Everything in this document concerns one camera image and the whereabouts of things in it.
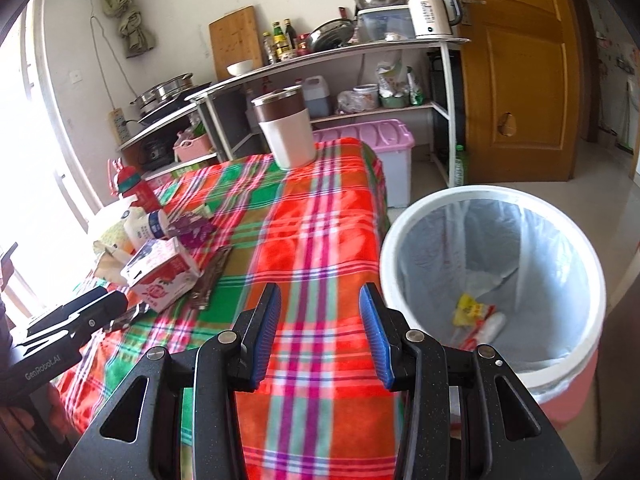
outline cutting board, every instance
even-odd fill
[[[232,77],[226,67],[233,63],[253,59],[254,69],[264,65],[253,7],[236,10],[210,23],[209,34],[218,81]]]

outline plaid tablecloth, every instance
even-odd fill
[[[201,267],[216,247],[234,252],[208,310],[178,302],[126,332],[94,335],[57,384],[74,424],[86,429],[147,349],[202,345],[276,282],[283,305],[266,379],[237,396],[249,476],[390,478],[397,403],[376,378],[358,312],[360,287],[378,282],[388,229],[382,165],[370,148],[355,139],[318,144],[315,163],[290,172],[271,155],[251,156],[185,174],[158,193],[170,218],[202,203],[214,211],[218,230],[193,253]],[[187,390],[187,454],[191,401]]]

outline window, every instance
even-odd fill
[[[68,301],[92,264],[92,208],[65,163],[36,65],[33,3],[0,45],[0,253],[18,242],[6,297],[20,325]]]

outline white wall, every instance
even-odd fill
[[[338,7],[353,9],[352,0],[135,0],[146,27],[158,38],[158,46],[143,56],[124,59],[122,40],[116,37],[116,20],[100,17],[124,70],[137,92],[185,72],[194,82],[214,80],[209,23],[245,6],[255,6],[261,30],[284,18],[292,19],[298,33],[310,32],[338,17]],[[105,176],[106,159],[117,156],[116,142],[106,121],[111,110],[92,46],[88,0],[45,0],[45,42],[51,79],[68,135],[89,180],[100,198],[111,199]],[[98,50],[117,107],[127,118],[132,95],[122,80],[100,32]],[[81,72],[82,81],[72,84],[69,73]]]

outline electrical outlet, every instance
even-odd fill
[[[116,137],[118,144],[127,142],[131,138],[131,133],[127,126],[127,121],[124,118],[124,114],[122,113],[122,108],[115,108],[114,110],[111,110],[108,118],[111,124],[111,131]]]

